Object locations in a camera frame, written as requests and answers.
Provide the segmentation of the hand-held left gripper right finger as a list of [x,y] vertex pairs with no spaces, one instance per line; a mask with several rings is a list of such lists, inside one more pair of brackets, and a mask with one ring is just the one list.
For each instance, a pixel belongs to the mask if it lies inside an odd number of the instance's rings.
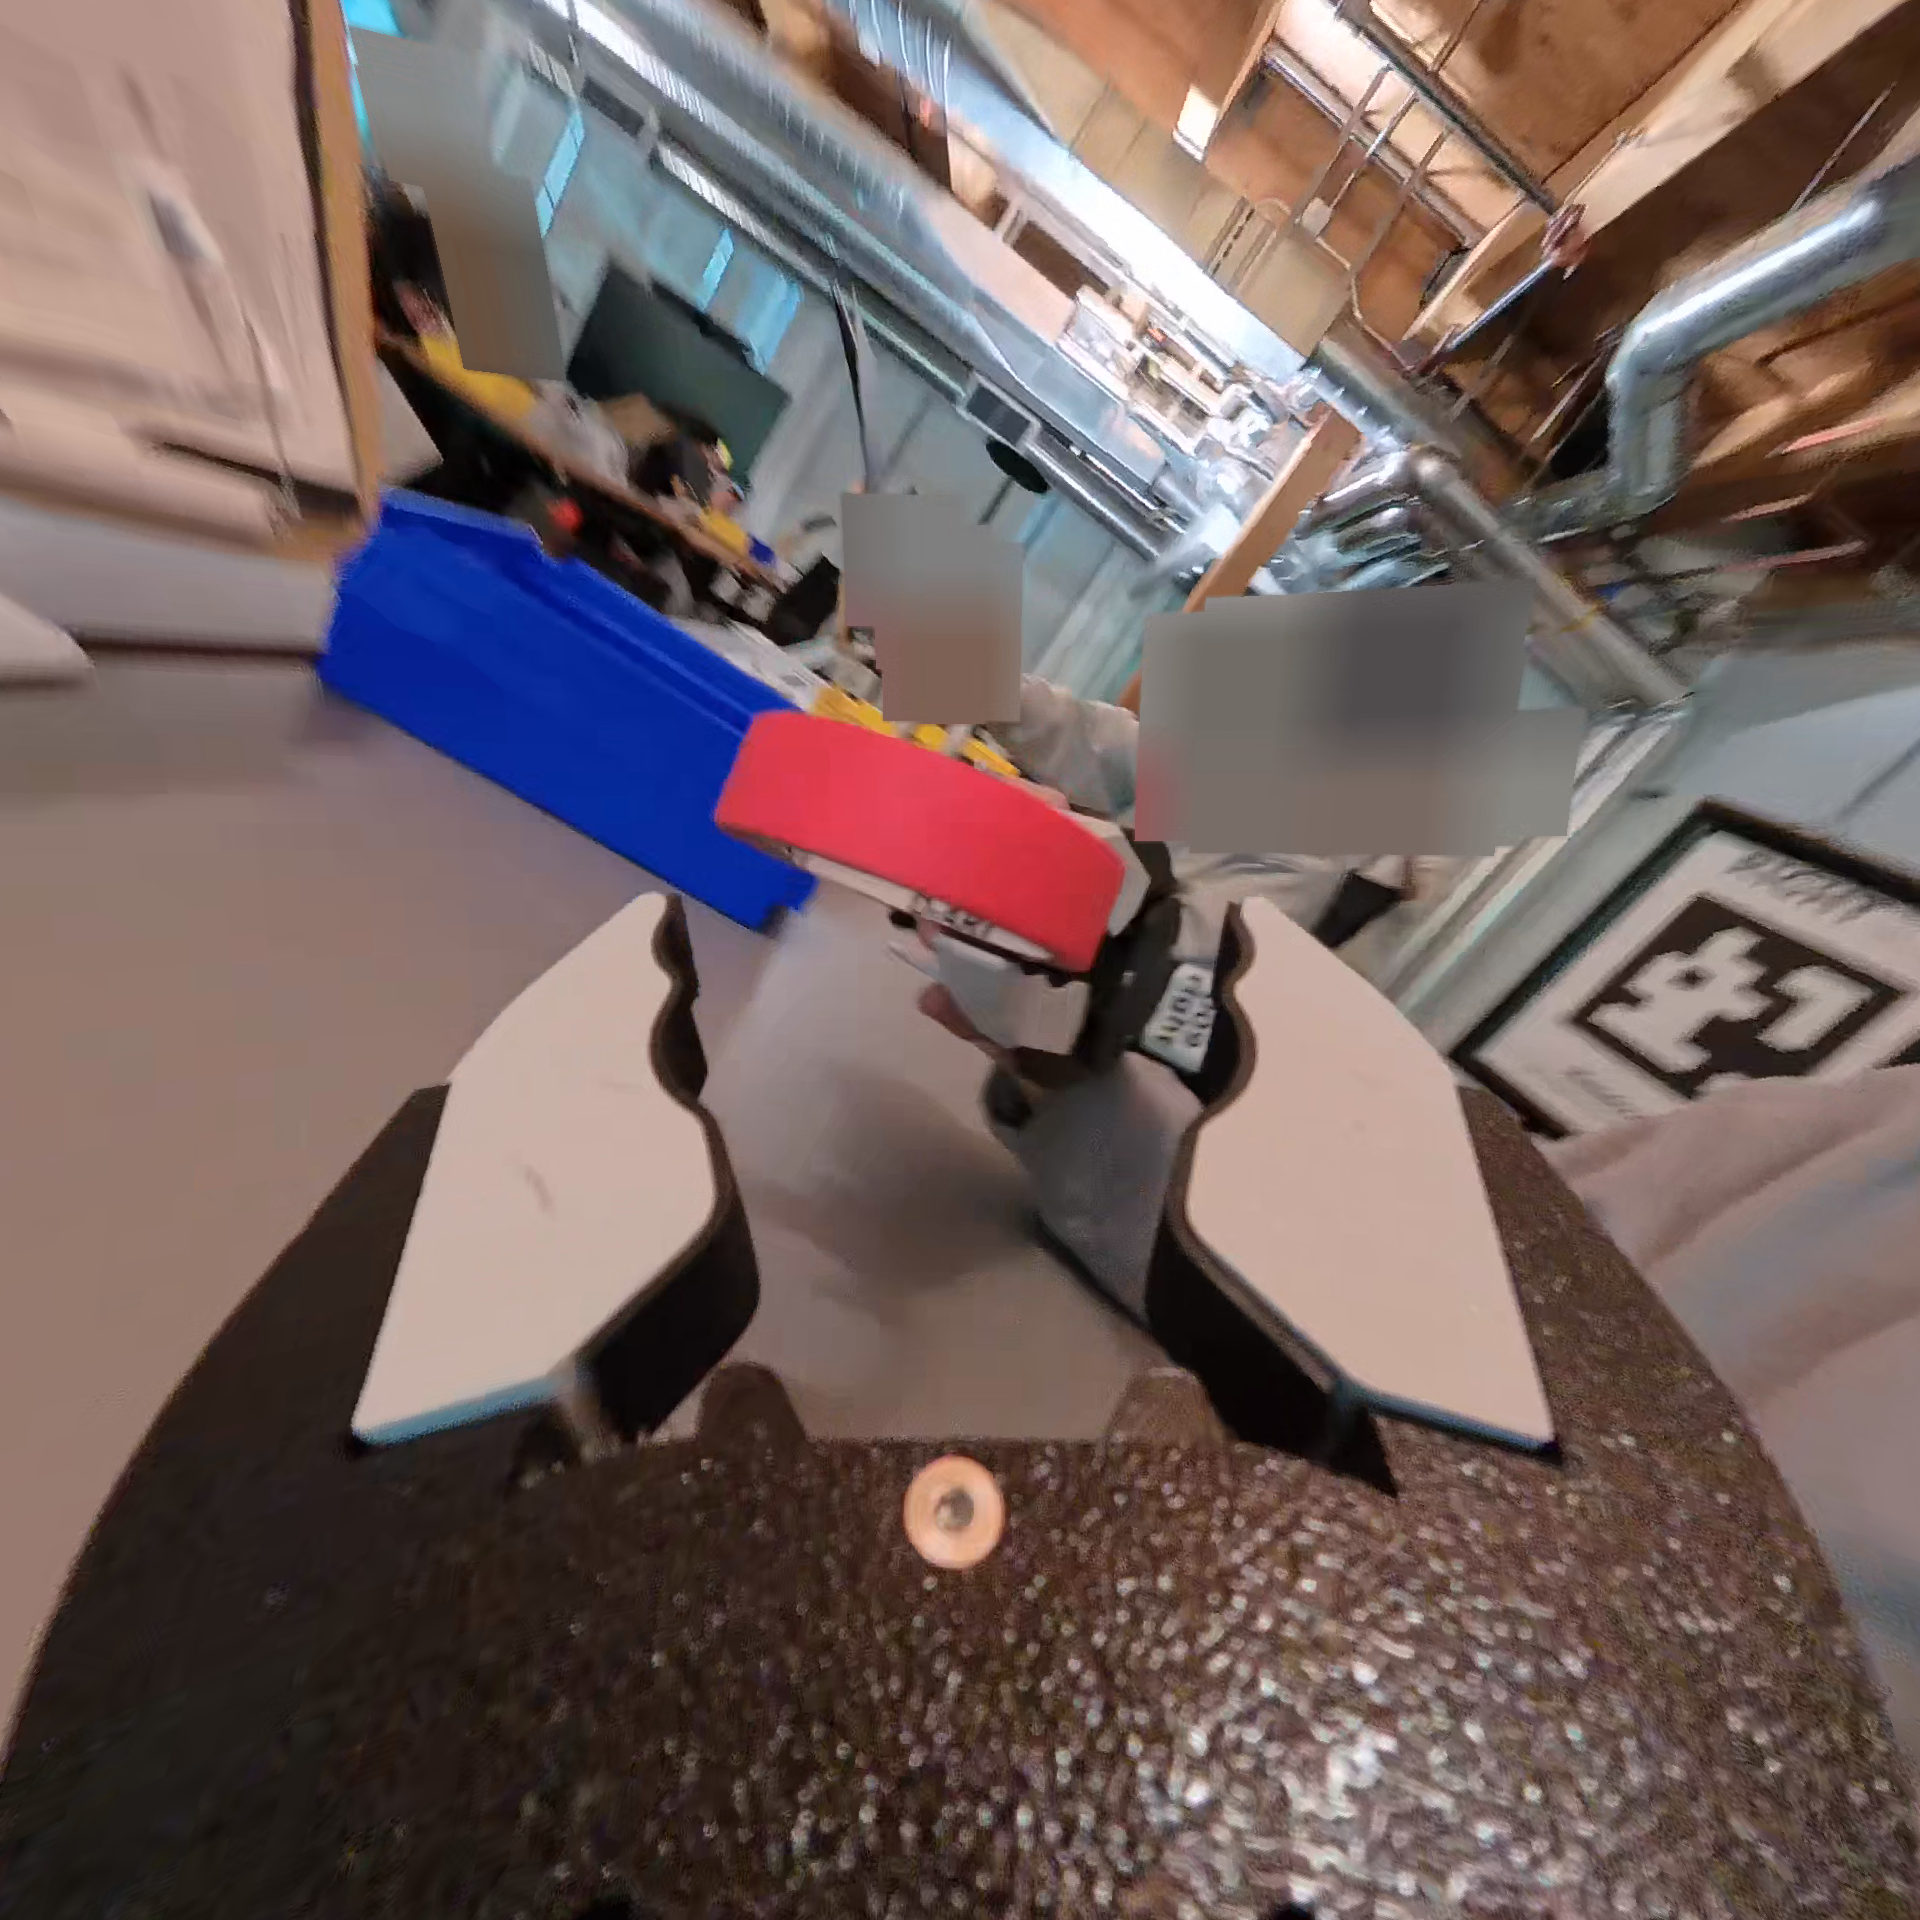
[[1270,901],[1230,907],[1143,1327],[1227,1448],[1395,1492],[1388,1434],[1556,1468],[1451,1069]]

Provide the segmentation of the wooden document stand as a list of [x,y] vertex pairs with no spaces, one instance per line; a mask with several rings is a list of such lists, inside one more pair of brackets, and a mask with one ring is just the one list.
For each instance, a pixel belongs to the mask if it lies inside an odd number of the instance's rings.
[[83,683],[91,672],[90,643],[267,656],[313,656],[326,643],[338,568],[369,536],[398,464],[391,428],[415,434],[416,425],[377,371],[364,149],[343,9],[307,11],[332,338],[347,395],[354,488],[302,488],[294,497],[272,488],[276,529],[254,537],[118,511],[94,497],[10,488],[2,409],[8,692]]

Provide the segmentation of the black monitor screen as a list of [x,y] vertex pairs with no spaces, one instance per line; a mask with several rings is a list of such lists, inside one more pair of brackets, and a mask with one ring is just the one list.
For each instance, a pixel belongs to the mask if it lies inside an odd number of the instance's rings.
[[734,335],[618,263],[588,307],[567,381],[590,400],[640,395],[664,417],[713,428],[738,473],[756,464],[788,402]]

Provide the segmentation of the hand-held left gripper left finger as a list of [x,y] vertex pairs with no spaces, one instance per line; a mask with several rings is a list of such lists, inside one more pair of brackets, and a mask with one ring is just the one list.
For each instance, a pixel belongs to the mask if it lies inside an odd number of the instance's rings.
[[603,1453],[697,1401],[762,1304],[697,997],[684,901],[643,895],[470,1047],[353,1409],[360,1448],[531,1413]]

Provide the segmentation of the black white tag board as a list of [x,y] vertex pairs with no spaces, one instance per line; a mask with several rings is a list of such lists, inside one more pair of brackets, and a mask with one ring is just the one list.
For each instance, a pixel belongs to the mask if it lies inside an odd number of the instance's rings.
[[1703,801],[1451,1047],[1548,1139],[1918,1053],[1907,866]]

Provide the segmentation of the red tape roll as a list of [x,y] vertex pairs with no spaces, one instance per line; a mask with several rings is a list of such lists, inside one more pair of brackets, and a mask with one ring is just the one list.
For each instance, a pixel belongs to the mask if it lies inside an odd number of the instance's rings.
[[1123,833],[902,737],[767,712],[719,831],[1024,964],[1082,976],[1148,895]]

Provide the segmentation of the bent steel pipe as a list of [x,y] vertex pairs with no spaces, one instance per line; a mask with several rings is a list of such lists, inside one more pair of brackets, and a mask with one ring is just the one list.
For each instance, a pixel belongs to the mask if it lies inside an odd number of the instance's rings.
[[1658,513],[1690,468],[1702,363],[1918,256],[1918,159],[1835,188],[1652,298],[1606,373],[1607,467],[1591,520]]

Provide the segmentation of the printed instruction sheet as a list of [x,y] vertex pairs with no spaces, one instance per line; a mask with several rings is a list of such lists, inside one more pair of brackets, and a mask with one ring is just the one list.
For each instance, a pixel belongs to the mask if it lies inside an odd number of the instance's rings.
[[353,492],[307,21],[2,8],[10,488],[241,537]]

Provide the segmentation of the blue plastic bin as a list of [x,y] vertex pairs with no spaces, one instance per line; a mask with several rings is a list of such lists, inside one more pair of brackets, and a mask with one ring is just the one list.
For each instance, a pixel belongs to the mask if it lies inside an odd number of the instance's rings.
[[753,720],[788,699],[527,524],[384,493],[321,683],[743,928],[812,898],[713,818]]

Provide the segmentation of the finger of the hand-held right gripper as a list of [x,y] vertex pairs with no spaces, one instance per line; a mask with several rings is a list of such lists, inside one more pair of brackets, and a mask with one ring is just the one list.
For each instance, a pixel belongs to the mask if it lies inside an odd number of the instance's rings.
[[889,954],[919,973],[918,999],[929,983],[944,985],[968,1020],[1009,1049],[1073,1053],[1089,1024],[1094,988],[1084,976],[1055,978],[944,932],[895,939]]

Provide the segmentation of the person's right hand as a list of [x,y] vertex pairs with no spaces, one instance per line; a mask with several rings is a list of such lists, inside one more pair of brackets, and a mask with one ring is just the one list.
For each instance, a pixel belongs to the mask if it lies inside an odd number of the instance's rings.
[[988,1040],[939,983],[929,983],[919,992],[918,1007],[944,1033],[968,1043],[988,1058],[990,1073],[980,1090],[980,1108],[990,1127],[999,1133],[1023,1131],[1036,1115],[1038,1096],[1033,1083],[1023,1074],[1020,1052]]

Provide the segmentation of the grey desk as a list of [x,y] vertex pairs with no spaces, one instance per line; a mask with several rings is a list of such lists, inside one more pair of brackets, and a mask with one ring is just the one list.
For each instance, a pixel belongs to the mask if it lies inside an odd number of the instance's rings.
[[[295,661],[4,695],[2,1661],[190,1363],[411,1093],[655,877]],[[1161,1363],[1033,1236],[984,1063],[874,904],[689,911],[762,1260],[738,1353],[825,1436],[1094,1439]]]

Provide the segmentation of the silver ventilation duct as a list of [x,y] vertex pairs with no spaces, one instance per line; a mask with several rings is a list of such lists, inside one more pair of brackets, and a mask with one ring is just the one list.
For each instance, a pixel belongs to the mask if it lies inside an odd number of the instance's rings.
[[828,74],[851,58],[904,117],[931,121],[1010,185],[1020,212],[1084,258],[1202,371],[1262,400],[1323,400],[1382,437],[1327,351],[1304,353],[1230,296],[1170,234],[1086,167],[952,4],[550,4],[590,58],[639,88],[665,131],[740,194],[759,194],[824,253],[938,338],[1065,444],[1139,485],[1175,458],[1124,375],[1071,346],[1078,298],[975,211],[881,111]]

